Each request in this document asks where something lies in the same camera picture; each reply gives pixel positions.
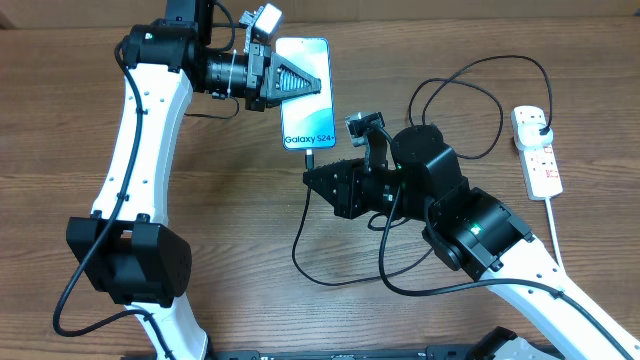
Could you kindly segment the blue Samsung Galaxy smartphone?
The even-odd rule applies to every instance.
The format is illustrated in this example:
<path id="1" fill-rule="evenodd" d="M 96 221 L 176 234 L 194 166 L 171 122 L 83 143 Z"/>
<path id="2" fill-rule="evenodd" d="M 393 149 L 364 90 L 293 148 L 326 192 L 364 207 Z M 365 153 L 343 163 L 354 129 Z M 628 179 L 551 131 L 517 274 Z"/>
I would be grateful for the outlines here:
<path id="1" fill-rule="evenodd" d="M 280 106 L 283 146 L 288 151 L 336 144 L 329 42 L 325 38 L 282 37 L 276 52 L 320 80 L 320 92 L 285 100 Z"/>

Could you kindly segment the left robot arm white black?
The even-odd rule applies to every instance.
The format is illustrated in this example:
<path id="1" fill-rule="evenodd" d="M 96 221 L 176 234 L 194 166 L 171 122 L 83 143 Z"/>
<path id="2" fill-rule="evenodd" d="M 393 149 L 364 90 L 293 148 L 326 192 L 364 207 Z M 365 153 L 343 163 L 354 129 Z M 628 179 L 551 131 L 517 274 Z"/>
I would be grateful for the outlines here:
<path id="1" fill-rule="evenodd" d="M 191 309 L 189 244 L 168 226 L 168 185 L 182 120 L 207 93 L 262 111 L 321 91 L 320 80 L 270 45 L 281 11 L 265 4 L 231 29 L 244 49 L 211 44 L 217 1 L 171 1 L 165 14 L 138 24 L 116 45 L 125 99 L 109 170 L 88 217 L 73 217 L 66 240 L 77 277 L 138 319 L 158 359 L 210 359 L 209 335 Z"/>

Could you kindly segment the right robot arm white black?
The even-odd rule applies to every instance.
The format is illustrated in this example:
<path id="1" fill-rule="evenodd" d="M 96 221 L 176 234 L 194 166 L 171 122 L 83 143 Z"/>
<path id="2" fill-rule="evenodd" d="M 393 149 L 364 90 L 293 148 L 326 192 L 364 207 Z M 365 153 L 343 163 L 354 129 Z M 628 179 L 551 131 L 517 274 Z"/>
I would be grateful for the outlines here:
<path id="1" fill-rule="evenodd" d="M 457 154 L 433 124 L 403 129 L 395 136 L 380 116 L 348 119 L 362 158 L 316 167 L 304 184 L 338 217 L 369 211 L 389 221 L 424 223 L 423 239 L 451 270 L 469 282 L 427 290 L 402 289 L 378 266 L 385 286 L 408 297 L 430 297 L 486 287 L 543 334 L 568 359 L 636 359 L 639 341 L 580 287 L 551 257 L 529 225 L 506 204 L 469 185 Z"/>

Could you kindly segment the white charger plug adapter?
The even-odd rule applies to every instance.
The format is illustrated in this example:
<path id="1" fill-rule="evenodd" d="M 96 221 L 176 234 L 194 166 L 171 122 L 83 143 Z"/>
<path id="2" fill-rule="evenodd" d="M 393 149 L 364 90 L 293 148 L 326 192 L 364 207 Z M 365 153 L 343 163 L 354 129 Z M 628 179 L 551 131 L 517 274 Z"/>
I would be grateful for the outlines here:
<path id="1" fill-rule="evenodd" d="M 554 133 L 543 124 L 517 123 L 514 130 L 514 141 L 518 150 L 529 151 L 551 145 Z"/>

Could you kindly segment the white power strip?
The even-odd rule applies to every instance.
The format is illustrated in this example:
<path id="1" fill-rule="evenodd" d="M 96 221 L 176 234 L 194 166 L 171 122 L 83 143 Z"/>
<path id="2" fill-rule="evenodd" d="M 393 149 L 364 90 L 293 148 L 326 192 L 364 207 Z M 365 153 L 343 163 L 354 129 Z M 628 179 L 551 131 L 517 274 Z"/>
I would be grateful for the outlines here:
<path id="1" fill-rule="evenodd" d="M 510 115 L 513 132 L 517 123 L 543 124 L 547 121 L 542 109 L 523 105 L 515 107 Z M 518 150 L 527 195 L 531 200 L 551 199 L 563 192 L 555 153 L 551 145 L 529 151 Z"/>

